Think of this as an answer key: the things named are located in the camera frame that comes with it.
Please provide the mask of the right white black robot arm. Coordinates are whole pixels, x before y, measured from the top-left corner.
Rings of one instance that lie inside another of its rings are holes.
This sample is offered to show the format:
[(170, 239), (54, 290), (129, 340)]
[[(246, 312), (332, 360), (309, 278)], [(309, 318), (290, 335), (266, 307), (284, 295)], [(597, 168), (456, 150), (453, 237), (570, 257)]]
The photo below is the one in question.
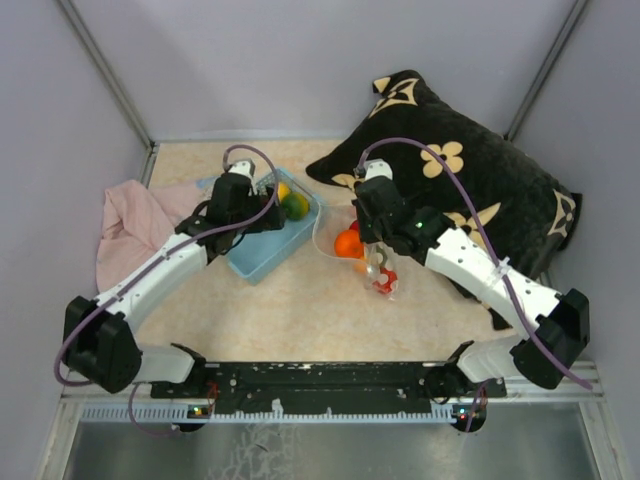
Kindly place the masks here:
[(588, 387), (570, 368), (590, 339), (589, 300), (577, 289), (560, 293), (493, 261), (485, 249), (431, 207), (413, 209), (385, 175), (355, 189), (360, 233), (437, 272), (497, 313), (514, 335), (473, 342), (446, 372), (448, 387), (470, 395), (485, 380), (521, 375), (547, 390), (564, 378)]

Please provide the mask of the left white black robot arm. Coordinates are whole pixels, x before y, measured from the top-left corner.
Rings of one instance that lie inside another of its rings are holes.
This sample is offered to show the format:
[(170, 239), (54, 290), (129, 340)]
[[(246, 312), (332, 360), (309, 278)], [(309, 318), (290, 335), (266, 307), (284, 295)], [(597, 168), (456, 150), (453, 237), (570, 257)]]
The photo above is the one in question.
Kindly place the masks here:
[(133, 384), (165, 382), (186, 396), (201, 394), (208, 373), (196, 365), (195, 353), (176, 345), (142, 347), (135, 334), (167, 296), (228, 253), (237, 238), (284, 224), (275, 182), (257, 188), (245, 174), (222, 174), (211, 198), (182, 220), (140, 268), (93, 299), (78, 296), (69, 303), (56, 362), (80, 377), (62, 384), (93, 383), (118, 393)]

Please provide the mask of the green orange mango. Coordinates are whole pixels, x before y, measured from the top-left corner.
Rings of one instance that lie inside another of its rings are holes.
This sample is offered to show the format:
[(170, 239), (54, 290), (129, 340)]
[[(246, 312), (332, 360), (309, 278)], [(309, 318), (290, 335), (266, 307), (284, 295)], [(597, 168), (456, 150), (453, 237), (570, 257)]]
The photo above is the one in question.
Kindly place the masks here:
[(370, 265), (367, 260), (359, 259), (354, 265), (354, 270), (360, 274), (368, 274), (369, 267)]

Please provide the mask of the yellow lemon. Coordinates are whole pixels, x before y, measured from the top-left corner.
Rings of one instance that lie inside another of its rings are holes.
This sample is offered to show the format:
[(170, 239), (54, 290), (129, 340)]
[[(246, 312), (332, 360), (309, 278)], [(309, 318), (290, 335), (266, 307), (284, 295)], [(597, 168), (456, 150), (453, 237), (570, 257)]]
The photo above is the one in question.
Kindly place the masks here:
[(284, 182), (279, 182), (278, 183), (277, 195), (278, 195), (278, 200), (280, 202), (282, 202), (284, 200), (284, 198), (287, 195), (289, 195), (290, 193), (291, 193), (291, 189), (286, 183), (284, 183)]

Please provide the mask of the orange fruit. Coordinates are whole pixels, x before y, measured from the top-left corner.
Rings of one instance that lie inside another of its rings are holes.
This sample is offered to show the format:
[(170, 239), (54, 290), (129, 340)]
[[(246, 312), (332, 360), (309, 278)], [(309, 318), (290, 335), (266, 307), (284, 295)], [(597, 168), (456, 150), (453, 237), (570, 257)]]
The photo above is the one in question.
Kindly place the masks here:
[(351, 229), (340, 232), (333, 244), (334, 253), (341, 258), (360, 259), (364, 255), (364, 244), (359, 232)]

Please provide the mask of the clear dotted zip bag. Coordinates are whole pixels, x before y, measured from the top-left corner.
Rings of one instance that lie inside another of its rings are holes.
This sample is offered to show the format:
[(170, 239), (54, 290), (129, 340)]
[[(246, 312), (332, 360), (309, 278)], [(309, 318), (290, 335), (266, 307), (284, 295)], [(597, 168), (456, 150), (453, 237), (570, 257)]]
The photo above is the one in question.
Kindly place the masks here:
[(360, 238), (356, 208), (351, 204), (321, 204), (312, 232), (318, 252), (333, 263), (349, 268), (365, 289), (392, 300), (399, 289), (397, 262), (381, 242)]

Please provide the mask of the green yellow mango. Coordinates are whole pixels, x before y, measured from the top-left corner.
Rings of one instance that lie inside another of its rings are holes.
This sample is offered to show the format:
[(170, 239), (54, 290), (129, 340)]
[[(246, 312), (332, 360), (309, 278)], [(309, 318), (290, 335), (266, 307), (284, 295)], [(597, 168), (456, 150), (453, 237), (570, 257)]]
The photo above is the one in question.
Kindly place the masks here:
[(306, 197), (298, 192), (291, 192), (283, 197), (280, 202), (287, 219), (292, 221), (302, 220), (310, 211), (310, 204)]

